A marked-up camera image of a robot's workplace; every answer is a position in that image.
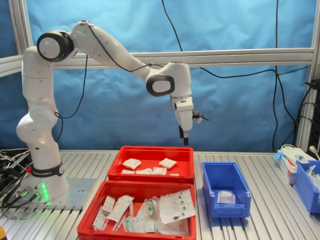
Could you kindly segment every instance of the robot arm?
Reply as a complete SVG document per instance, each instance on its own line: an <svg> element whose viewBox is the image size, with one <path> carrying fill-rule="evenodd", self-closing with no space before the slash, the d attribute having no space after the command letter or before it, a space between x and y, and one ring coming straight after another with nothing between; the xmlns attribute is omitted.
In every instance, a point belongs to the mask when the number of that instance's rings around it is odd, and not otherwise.
<svg viewBox="0 0 320 240"><path fill-rule="evenodd" d="M37 41L39 54L48 62L60 62L81 51L96 61L119 66L141 78L147 91L155 97L170 94L171 105L179 123L180 137L188 145L192 128L193 102L190 90L190 71L187 64L168 63L162 69L146 66L132 56L113 36L87 20L78 22L70 32L47 32Z"/></svg>
<svg viewBox="0 0 320 240"><path fill-rule="evenodd" d="M18 137L27 143L33 162L31 175L23 179L21 189L39 189L39 186L45 189L35 202L56 199L69 188L63 176L59 147L51 133L58 120L55 115L53 66L71 58L76 51L84 52L102 64L117 65L133 73L145 82L152 96L170 94L180 137L185 145L188 144L188 131L192 128L193 119L197 123L202 119L201 114L193 111L187 64L168 63L161 69L154 69L151 64L145 65L133 57L110 34L86 20L78 22L69 32L46 32L40 36L36 47L27 48L23 54L22 91L28 103L28 113L16 128Z"/></svg>

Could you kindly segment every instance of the sterile packet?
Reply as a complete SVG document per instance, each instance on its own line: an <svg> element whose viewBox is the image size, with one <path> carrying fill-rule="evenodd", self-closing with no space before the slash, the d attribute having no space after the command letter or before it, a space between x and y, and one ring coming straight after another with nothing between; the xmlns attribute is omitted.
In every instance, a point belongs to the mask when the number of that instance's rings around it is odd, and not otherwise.
<svg viewBox="0 0 320 240"><path fill-rule="evenodd" d="M111 213L106 217L109 220L113 220L116 223L119 222L130 203L134 200L133 196L124 195L119 197L116 204L114 205Z"/></svg>
<svg viewBox="0 0 320 240"><path fill-rule="evenodd" d="M112 212L112 209L114 208L116 199L112 196L106 196L104 204L102 206L102 212L106 215Z"/></svg>
<svg viewBox="0 0 320 240"><path fill-rule="evenodd" d="M153 167L152 175L166 175L167 169L164 167Z"/></svg>
<svg viewBox="0 0 320 240"><path fill-rule="evenodd" d="M92 228L94 230L105 230L107 227L108 220L107 215L102 212L102 206L100 207L98 214L95 217Z"/></svg>
<svg viewBox="0 0 320 240"><path fill-rule="evenodd" d="M151 175L152 169L151 169L151 168L146 168L146 169L144 169L144 170L137 170L135 173L136 173L136 174L147 174L147 175Z"/></svg>
<svg viewBox="0 0 320 240"><path fill-rule="evenodd" d="M136 167L138 167L140 164L141 164L141 161L134 158L130 158L126 160L124 163L122 163L122 165L132 170L136 169Z"/></svg>
<svg viewBox="0 0 320 240"><path fill-rule="evenodd" d="M236 203L236 195L231 191L219 191L218 193L218 204L235 204Z"/></svg>
<svg viewBox="0 0 320 240"><path fill-rule="evenodd" d="M309 178L310 178L313 170L315 169L315 167L316 167L316 165L313 165L313 166L309 167L309 168L305 171L305 173L308 175Z"/></svg>
<svg viewBox="0 0 320 240"><path fill-rule="evenodd" d="M143 216L146 233L156 233L159 217L159 198L154 196L150 199L145 199L137 216Z"/></svg>
<svg viewBox="0 0 320 240"><path fill-rule="evenodd" d="M123 169L121 173L122 174L135 174L135 171L129 171L129 170Z"/></svg>
<svg viewBox="0 0 320 240"><path fill-rule="evenodd" d="M177 235L177 236L189 236L188 220L183 219L168 224L161 222L161 218L158 218L156 229L161 234Z"/></svg>
<svg viewBox="0 0 320 240"><path fill-rule="evenodd" d="M136 232L134 219L131 216L124 219L122 224L125 232L129 232L129 233Z"/></svg>
<svg viewBox="0 0 320 240"><path fill-rule="evenodd" d="M135 232L145 233L145 221L143 215L137 215L133 218Z"/></svg>
<svg viewBox="0 0 320 240"><path fill-rule="evenodd" d="M161 162L159 162L159 164L166 169L171 169L176 163L177 163L176 161L173 161L169 158L165 158Z"/></svg>
<svg viewBox="0 0 320 240"><path fill-rule="evenodd" d="M160 197L159 214L164 224L169 224L196 215L190 189Z"/></svg>

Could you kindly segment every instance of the white box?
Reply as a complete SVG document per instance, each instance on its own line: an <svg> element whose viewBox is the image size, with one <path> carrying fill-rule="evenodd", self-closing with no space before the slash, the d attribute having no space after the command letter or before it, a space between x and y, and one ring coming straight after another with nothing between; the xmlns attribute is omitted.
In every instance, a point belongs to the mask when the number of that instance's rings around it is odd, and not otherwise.
<svg viewBox="0 0 320 240"><path fill-rule="evenodd" d="M285 156L281 156L281 159L277 160L276 162L279 164L282 173L286 176L288 183L292 185L295 184L297 175L296 163L293 163Z"/></svg>

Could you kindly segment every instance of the metal table surface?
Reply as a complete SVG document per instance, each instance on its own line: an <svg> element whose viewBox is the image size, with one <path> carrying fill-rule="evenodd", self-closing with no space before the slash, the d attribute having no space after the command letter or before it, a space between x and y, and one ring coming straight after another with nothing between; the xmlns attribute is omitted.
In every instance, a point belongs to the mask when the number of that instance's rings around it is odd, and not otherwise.
<svg viewBox="0 0 320 240"><path fill-rule="evenodd" d="M76 240L77 226L117 151L62 150L69 178L97 178L82 211L17 208L1 212L9 240ZM252 193L250 217L208 218L202 192L201 162L236 162ZM309 214L296 190L287 184L271 153L195 152L198 240L320 240L320 214Z"/></svg>

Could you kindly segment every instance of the metal frame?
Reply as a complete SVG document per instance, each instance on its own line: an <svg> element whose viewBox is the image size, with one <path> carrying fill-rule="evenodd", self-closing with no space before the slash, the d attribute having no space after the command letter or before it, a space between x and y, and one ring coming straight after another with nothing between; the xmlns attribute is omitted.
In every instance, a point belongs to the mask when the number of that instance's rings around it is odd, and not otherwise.
<svg viewBox="0 0 320 240"><path fill-rule="evenodd" d="M31 28L26 0L8 0L11 12L12 26L19 55L0 59L0 77L19 72L21 70L24 50L33 46ZM308 81L320 78L319 37L320 37L320 4L316 5L312 47L310 48L270 48L270 49L235 49L211 51L185 52L139 52L132 53L144 63L166 64L172 61L185 62L191 68L198 67L230 67L230 66L274 66L274 65L310 65ZM76 54L71 59L60 62L56 69L83 69L85 55ZM111 69L99 62L88 59L89 69ZM312 90L307 98L308 102L315 102L317 92ZM312 118L314 107L305 105L302 114ZM297 145L307 150L311 123L303 118L297 135Z"/></svg>
<svg viewBox="0 0 320 240"><path fill-rule="evenodd" d="M314 26L313 26L313 37L312 37L312 48L314 49L312 64L309 67L309 74L308 74L308 83L310 83L313 79L320 78L320 62L319 59L319 37L320 37L320 1L317 0L316 2L316 12L314 18ZM316 102L317 91L311 90L306 98L306 102L315 103ZM314 105L313 104L306 104L302 109L301 115L307 118L312 119L314 115ZM297 134L297 141L296 145L300 147L303 151L307 151L310 131L311 131L312 123L307 120L306 118L301 118L301 122L298 129Z"/></svg>
<svg viewBox="0 0 320 240"><path fill-rule="evenodd" d="M26 0L8 0L18 55L33 46Z"/></svg>

